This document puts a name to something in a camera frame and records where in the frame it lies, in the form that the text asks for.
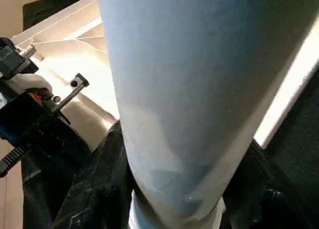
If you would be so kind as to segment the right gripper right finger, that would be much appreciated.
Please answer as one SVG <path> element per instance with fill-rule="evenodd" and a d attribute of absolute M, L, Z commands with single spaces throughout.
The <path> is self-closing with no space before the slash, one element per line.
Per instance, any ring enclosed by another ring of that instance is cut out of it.
<path fill-rule="evenodd" d="M 253 140 L 223 193 L 222 229 L 317 229 L 318 213 Z"/>

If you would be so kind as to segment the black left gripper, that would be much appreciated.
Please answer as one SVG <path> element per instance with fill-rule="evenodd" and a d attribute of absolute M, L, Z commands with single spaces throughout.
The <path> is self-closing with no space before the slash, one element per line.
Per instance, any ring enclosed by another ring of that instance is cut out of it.
<path fill-rule="evenodd" d="M 52 93 L 48 82 L 36 74 L 31 60 L 33 45 L 19 50 L 5 37 L 0 39 L 0 137 L 13 149 L 0 161 L 0 175 L 30 152 L 72 177 L 91 154 L 90 146 L 74 130 L 62 109 L 89 82 L 80 73 L 71 81 L 65 98 Z"/>

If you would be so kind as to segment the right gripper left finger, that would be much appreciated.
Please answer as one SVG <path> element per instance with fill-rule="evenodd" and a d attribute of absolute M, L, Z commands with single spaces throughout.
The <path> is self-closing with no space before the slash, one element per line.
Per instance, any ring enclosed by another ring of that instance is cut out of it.
<path fill-rule="evenodd" d="M 126 229 L 135 185 L 120 121 L 77 174 L 55 218 L 54 229 Z"/>

